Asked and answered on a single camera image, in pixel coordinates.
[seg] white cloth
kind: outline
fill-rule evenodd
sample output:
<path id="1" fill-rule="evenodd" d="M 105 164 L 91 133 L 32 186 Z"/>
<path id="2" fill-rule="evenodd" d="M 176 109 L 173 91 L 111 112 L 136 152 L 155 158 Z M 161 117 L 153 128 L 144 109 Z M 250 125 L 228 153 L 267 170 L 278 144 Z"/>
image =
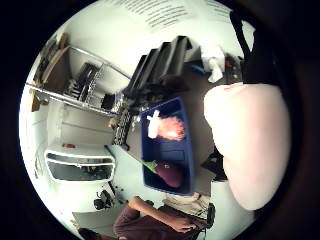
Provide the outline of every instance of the white cloth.
<path id="1" fill-rule="evenodd" d="M 210 197 L 198 196 L 178 196 L 166 194 L 166 198 L 162 202 L 174 209 L 186 214 L 207 219 Z"/>

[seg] man's hand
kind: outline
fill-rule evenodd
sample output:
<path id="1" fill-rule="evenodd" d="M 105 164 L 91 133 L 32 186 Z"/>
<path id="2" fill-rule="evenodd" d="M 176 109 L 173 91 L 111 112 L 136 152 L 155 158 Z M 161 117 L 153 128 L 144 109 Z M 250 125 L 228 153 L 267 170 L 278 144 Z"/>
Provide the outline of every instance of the man's hand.
<path id="1" fill-rule="evenodd" d="M 172 227 L 177 232 L 189 232 L 192 229 L 195 229 L 197 226 L 195 224 L 191 224 L 189 219 L 187 218 L 172 218 L 168 223 L 170 227 Z"/>

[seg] brown shirt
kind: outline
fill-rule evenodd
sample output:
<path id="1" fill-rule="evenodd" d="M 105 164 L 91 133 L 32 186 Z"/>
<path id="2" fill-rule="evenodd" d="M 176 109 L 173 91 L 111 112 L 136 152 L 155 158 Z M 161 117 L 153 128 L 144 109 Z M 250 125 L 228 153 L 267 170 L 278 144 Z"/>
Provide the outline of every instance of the brown shirt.
<path id="1" fill-rule="evenodd" d="M 186 240 L 206 226 L 204 219 L 185 214 L 167 205 L 158 210 L 171 216 L 188 218 L 197 226 L 197 229 L 187 233 L 176 232 L 150 216 L 140 218 L 139 211 L 126 206 L 118 216 L 113 230 L 118 237 L 126 237 L 128 240 Z"/>

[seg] pink sponge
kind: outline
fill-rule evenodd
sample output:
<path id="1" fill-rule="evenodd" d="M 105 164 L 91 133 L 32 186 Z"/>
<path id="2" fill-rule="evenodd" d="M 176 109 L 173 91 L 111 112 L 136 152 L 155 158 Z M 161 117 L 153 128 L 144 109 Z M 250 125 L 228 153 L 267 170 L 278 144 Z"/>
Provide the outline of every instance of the pink sponge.
<path id="1" fill-rule="evenodd" d="M 158 135 L 168 140 L 181 141 L 184 138 L 183 122 L 176 117 L 160 119 Z"/>
<path id="2" fill-rule="evenodd" d="M 183 122 L 177 117 L 160 118 L 159 114 L 160 112 L 155 110 L 152 117 L 147 117 L 150 120 L 148 136 L 181 141 L 185 136 Z"/>

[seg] green object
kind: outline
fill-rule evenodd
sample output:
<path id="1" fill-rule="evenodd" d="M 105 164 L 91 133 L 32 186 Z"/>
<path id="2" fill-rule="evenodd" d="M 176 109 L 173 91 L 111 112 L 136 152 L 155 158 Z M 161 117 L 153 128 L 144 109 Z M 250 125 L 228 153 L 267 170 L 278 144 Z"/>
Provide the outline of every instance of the green object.
<path id="1" fill-rule="evenodd" d="M 136 160 L 138 160 L 138 162 L 142 163 L 145 167 L 147 167 L 151 172 L 157 174 L 156 171 L 156 167 L 157 167 L 157 163 L 156 160 L 153 160 L 152 162 L 145 162 L 142 159 L 136 158 Z"/>

